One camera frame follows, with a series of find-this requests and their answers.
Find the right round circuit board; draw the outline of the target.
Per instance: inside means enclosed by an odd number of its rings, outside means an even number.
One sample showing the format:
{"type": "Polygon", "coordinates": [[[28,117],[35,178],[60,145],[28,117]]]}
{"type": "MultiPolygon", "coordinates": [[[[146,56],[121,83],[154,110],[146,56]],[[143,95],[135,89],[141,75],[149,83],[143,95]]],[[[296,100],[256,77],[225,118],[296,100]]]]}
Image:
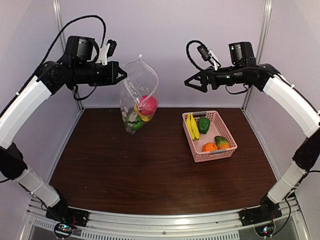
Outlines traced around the right round circuit board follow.
{"type": "Polygon", "coordinates": [[[275,231],[275,225],[273,223],[258,225],[254,227],[255,233],[262,238],[271,236],[275,231]]]}

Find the front aluminium rail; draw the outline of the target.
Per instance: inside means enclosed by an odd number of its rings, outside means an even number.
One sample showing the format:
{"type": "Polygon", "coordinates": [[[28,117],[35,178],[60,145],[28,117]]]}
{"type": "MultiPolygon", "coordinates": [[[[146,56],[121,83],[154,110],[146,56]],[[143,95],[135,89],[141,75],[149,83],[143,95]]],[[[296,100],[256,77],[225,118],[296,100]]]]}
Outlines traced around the front aluminium rail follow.
{"type": "Polygon", "coordinates": [[[136,215],[90,210],[86,226],[70,240],[264,240],[262,230],[274,224],[272,240],[309,240],[310,233],[295,197],[279,205],[282,215],[243,225],[239,209],[182,215],[136,215]]]}

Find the right aluminium frame post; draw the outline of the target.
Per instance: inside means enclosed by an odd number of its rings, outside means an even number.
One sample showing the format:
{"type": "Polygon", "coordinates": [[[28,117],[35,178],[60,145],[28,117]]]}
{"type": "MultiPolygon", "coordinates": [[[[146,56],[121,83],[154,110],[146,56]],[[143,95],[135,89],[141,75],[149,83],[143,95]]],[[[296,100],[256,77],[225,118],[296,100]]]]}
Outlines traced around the right aluminium frame post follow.
{"type": "Polygon", "coordinates": [[[271,19],[272,19],[272,12],[273,12],[273,1],[265,0],[263,13],[262,13],[262,23],[260,28],[257,52],[256,52],[257,53],[256,60],[258,64],[262,62],[263,53],[267,44],[267,39],[268,39],[271,19]]]}

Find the green toy bell pepper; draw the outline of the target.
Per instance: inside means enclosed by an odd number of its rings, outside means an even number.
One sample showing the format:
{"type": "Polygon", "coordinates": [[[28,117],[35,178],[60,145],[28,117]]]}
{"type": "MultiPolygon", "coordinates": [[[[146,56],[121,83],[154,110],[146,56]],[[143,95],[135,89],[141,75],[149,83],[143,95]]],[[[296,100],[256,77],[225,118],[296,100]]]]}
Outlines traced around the green toy bell pepper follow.
{"type": "Polygon", "coordinates": [[[206,134],[210,128],[211,121],[205,116],[201,116],[198,120],[198,130],[200,134],[206,134]]]}

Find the yellow toy pear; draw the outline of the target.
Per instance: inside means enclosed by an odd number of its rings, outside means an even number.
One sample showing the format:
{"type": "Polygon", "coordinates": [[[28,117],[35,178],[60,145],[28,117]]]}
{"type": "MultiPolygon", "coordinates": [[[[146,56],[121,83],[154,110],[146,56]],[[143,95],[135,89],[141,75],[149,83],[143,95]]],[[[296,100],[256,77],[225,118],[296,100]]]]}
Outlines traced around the yellow toy pear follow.
{"type": "Polygon", "coordinates": [[[150,121],[150,116],[149,115],[143,115],[143,114],[141,114],[139,112],[137,104],[134,106],[134,111],[137,113],[137,115],[141,118],[142,121],[144,121],[146,123],[150,121]]]}

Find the left aluminium frame post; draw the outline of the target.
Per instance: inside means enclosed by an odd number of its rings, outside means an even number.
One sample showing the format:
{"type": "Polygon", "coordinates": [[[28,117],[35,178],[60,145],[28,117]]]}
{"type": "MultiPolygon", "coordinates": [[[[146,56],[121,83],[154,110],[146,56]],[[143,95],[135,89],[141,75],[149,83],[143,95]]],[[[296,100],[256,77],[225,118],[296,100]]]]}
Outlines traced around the left aluminium frame post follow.
{"type": "MultiPolygon", "coordinates": [[[[61,3],[59,0],[52,0],[52,6],[53,6],[53,13],[54,13],[57,32],[59,33],[64,26],[63,16],[61,11],[61,3]]],[[[64,33],[61,33],[61,35],[58,37],[57,42],[59,43],[60,52],[63,54],[65,51],[66,43],[67,43],[67,39],[64,33]]]]}

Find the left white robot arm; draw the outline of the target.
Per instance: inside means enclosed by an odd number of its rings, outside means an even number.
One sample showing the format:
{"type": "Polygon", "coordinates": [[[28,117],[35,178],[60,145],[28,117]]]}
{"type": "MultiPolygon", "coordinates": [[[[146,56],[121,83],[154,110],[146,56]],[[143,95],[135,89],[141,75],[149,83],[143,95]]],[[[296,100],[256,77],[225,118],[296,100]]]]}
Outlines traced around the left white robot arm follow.
{"type": "Polygon", "coordinates": [[[14,139],[26,123],[63,87],[77,90],[114,86],[127,77],[117,61],[109,60],[117,47],[109,39],[98,46],[91,37],[72,35],[57,60],[46,60],[0,114],[0,172],[42,201],[61,222],[72,218],[63,196],[24,160],[14,139]]]}

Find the aluminium frame post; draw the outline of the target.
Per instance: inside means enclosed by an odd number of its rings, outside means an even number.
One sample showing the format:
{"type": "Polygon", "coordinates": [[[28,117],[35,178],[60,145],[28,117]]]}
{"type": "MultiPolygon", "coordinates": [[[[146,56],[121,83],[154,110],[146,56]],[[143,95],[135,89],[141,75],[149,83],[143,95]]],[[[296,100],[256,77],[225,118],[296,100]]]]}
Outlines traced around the aluminium frame post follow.
{"type": "MultiPolygon", "coordinates": [[[[53,13],[54,13],[57,32],[59,33],[64,26],[63,16],[61,11],[61,3],[59,0],[52,0],[52,6],[53,6],[53,13]]],[[[66,43],[67,43],[67,39],[64,33],[61,33],[61,35],[58,37],[57,42],[59,43],[60,52],[63,54],[65,51],[66,43]]]]}
{"type": "Polygon", "coordinates": [[[267,39],[268,39],[271,19],[272,19],[272,12],[273,12],[273,1],[265,0],[263,13],[262,13],[262,23],[260,28],[257,52],[256,52],[257,53],[256,60],[258,64],[262,62],[263,53],[267,44],[267,39]]]}

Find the orange toy orange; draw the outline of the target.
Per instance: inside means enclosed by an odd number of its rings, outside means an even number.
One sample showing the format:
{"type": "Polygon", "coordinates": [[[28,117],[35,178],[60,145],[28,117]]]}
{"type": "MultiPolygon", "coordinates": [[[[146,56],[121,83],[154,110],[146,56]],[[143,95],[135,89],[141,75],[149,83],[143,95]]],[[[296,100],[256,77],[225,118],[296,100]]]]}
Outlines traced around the orange toy orange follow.
{"type": "Polygon", "coordinates": [[[218,149],[218,146],[214,142],[208,142],[202,146],[202,152],[214,152],[218,149]]]}

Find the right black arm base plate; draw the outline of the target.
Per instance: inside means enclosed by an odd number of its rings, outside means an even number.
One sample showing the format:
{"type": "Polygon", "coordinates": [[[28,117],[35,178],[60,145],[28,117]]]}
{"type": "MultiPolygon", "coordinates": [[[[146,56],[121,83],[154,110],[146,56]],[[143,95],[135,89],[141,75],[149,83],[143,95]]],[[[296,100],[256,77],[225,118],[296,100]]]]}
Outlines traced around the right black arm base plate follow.
{"type": "Polygon", "coordinates": [[[242,226],[245,227],[263,222],[270,222],[275,218],[280,218],[282,212],[279,206],[272,211],[268,211],[267,209],[263,209],[262,206],[258,206],[254,208],[244,208],[238,212],[238,215],[242,226]]]}

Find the left round circuit board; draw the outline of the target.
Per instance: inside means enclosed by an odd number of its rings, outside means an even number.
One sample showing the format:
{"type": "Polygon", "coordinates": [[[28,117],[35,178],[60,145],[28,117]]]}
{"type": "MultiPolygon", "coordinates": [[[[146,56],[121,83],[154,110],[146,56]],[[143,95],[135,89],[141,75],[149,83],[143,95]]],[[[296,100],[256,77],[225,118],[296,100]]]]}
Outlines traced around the left round circuit board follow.
{"type": "Polygon", "coordinates": [[[53,228],[53,233],[58,238],[68,238],[70,237],[75,230],[74,226],[70,226],[64,223],[57,223],[53,228]]]}

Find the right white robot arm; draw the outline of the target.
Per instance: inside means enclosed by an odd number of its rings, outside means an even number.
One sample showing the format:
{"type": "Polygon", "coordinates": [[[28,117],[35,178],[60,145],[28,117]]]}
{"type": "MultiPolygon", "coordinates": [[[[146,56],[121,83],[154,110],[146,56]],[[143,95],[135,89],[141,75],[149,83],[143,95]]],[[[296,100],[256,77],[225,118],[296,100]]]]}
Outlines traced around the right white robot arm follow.
{"type": "Polygon", "coordinates": [[[258,64],[250,42],[230,43],[228,49],[231,66],[223,67],[202,41],[189,41],[186,55],[198,72],[184,84],[203,93],[208,87],[212,90],[233,85],[254,87],[277,103],[305,137],[288,168],[253,210],[259,220],[266,221],[275,215],[279,203],[293,193],[320,157],[320,112],[279,70],[268,63],[258,64]]]}

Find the yellow toy banana bunch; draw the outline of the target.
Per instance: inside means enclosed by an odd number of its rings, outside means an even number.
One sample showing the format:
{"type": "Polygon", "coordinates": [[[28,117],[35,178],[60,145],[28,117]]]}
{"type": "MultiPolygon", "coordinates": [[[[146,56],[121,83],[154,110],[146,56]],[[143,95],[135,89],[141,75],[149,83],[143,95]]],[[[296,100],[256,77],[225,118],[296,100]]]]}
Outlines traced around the yellow toy banana bunch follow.
{"type": "Polygon", "coordinates": [[[192,140],[199,140],[200,132],[197,126],[197,122],[194,119],[193,115],[190,113],[187,115],[186,125],[192,140]]]}

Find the clear zip top bag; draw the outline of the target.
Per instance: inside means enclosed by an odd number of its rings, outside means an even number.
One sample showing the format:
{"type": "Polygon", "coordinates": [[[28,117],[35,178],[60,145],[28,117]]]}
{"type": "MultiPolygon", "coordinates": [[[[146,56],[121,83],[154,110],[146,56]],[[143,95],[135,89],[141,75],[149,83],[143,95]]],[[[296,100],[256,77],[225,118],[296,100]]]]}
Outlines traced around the clear zip top bag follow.
{"type": "Polygon", "coordinates": [[[155,115],[159,106],[159,77],[144,62],[142,54],[124,64],[123,69],[127,77],[120,83],[120,112],[126,132],[133,135],[155,115]]]}

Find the green orange toy mango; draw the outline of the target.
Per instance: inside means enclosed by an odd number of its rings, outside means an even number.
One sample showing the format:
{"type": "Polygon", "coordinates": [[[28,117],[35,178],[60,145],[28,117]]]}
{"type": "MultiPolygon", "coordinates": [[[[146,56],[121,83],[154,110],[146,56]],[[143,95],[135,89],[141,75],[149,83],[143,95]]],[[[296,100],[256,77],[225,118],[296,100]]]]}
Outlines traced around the green orange toy mango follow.
{"type": "Polygon", "coordinates": [[[219,135],[215,136],[214,141],[219,150],[229,149],[231,147],[230,143],[223,136],[219,136],[219,135]]]}

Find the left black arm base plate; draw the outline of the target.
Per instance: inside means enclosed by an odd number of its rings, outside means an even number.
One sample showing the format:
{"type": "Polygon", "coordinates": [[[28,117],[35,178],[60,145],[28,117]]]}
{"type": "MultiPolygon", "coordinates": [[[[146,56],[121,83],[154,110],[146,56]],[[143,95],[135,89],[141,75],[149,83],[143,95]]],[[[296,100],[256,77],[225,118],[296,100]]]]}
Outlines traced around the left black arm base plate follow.
{"type": "Polygon", "coordinates": [[[48,207],[45,216],[48,219],[55,220],[70,226],[86,227],[89,212],[86,210],[57,204],[54,207],[48,207]]]}

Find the round circuit board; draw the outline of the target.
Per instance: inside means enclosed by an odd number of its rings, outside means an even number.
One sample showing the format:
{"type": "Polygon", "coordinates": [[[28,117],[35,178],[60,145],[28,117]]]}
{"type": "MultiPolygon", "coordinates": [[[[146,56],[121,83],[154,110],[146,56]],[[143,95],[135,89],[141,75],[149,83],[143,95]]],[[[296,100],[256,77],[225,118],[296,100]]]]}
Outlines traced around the round circuit board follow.
{"type": "Polygon", "coordinates": [[[254,227],[255,233],[262,238],[271,236],[275,231],[275,225],[273,223],[258,225],[254,227]]]}
{"type": "Polygon", "coordinates": [[[64,223],[57,223],[53,228],[53,233],[58,238],[68,238],[70,237],[75,230],[74,226],[70,226],[64,223]]]}

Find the green toy watermelon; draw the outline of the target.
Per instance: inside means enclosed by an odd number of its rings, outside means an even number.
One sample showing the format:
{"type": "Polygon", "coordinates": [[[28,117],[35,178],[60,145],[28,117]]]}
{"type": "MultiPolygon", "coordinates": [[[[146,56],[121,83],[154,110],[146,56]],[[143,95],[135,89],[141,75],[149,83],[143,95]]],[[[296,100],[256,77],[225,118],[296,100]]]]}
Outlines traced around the green toy watermelon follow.
{"type": "Polygon", "coordinates": [[[130,115],[128,115],[125,122],[132,130],[138,130],[144,125],[144,121],[136,112],[132,112],[130,115]]]}

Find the red toy apple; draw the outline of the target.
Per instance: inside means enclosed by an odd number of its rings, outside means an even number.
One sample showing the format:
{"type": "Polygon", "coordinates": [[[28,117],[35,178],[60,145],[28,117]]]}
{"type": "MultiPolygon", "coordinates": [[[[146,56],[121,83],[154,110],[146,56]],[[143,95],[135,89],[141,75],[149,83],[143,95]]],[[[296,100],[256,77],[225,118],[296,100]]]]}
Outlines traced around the red toy apple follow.
{"type": "Polygon", "coordinates": [[[157,100],[153,96],[148,97],[147,95],[144,95],[138,104],[139,112],[145,116],[154,114],[157,107],[157,100]]]}

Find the pink perforated plastic basket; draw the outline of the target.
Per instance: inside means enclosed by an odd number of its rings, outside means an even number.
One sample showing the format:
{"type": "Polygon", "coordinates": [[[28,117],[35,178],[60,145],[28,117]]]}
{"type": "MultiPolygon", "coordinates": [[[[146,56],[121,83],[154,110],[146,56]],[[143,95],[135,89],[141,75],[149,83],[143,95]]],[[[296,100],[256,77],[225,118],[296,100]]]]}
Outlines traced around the pink perforated plastic basket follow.
{"type": "Polygon", "coordinates": [[[215,110],[185,112],[182,114],[182,125],[196,163],[229,158],[238,148],[215,110]]]}

